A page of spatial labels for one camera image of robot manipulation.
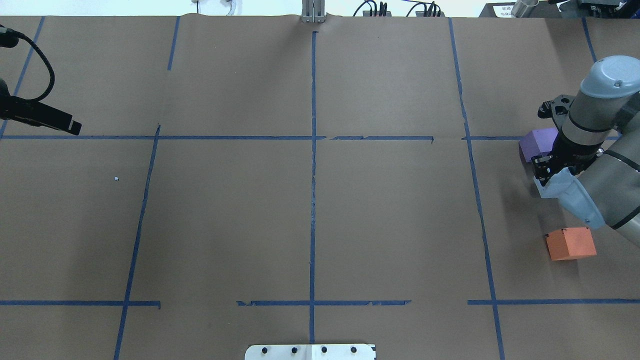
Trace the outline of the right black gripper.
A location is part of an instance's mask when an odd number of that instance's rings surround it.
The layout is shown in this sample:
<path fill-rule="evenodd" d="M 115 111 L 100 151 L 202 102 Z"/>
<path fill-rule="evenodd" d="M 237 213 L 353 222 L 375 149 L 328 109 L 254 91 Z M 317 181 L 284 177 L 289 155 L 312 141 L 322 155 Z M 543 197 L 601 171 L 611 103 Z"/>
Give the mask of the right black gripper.
<path fill-rule="evenodd" d="M 584 171 L 597 158 L 597 151 L 603 141 L 594 145 L 583 145 L 569 139 L 563 132 L 558 132 L 549 155 L 531 157 L 535 180 L 545 187 L 551 178 L 566 167 L 574 167 L 576 171 Z"/>

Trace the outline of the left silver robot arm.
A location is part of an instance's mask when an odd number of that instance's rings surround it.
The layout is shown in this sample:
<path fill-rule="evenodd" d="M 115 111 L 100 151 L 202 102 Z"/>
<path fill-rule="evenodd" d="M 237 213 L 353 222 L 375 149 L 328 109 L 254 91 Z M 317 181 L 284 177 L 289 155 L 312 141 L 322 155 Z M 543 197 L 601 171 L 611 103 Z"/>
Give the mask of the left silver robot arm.
<path fill-rule="evenodd" d="M 46 127 L 59 132 L 78 136 L 82 124 L 73 120 L 68 112 L 61 111 L 41 102 L 27 101 L 10 95 L 6 82 L 0 80 L 0 117 L 28 126 Z"/>

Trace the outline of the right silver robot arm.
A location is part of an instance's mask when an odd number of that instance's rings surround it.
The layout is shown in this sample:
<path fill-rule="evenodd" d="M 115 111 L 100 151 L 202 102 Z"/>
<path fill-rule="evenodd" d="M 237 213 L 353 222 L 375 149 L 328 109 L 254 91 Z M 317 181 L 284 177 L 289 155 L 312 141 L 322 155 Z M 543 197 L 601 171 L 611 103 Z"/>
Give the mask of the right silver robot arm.
<path fill-rule="evenodd" d="M 557 130 L 550 152 L 531 158 L 543 199 L 557 199 L 592 229 L 640 241 L 640 61 L 596 60 L 575 96 L 543 102 L 537 116 Z"/>

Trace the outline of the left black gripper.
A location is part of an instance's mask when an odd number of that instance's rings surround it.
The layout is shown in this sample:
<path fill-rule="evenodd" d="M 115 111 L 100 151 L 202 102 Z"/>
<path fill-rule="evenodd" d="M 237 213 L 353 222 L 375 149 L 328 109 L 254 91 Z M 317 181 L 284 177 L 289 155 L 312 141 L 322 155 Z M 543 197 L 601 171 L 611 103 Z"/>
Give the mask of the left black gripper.
<path fill-rule="evenodd" d="M 1 96 L 0 117 L 2 120 L 12 120 L 34 127 L 45 126 L 59 132 L 66 132 L 78 136 L 82 124 L 73 120 L 68 112 L 54 111 L 40 102 L 30 102 L 16 96 Z"/>

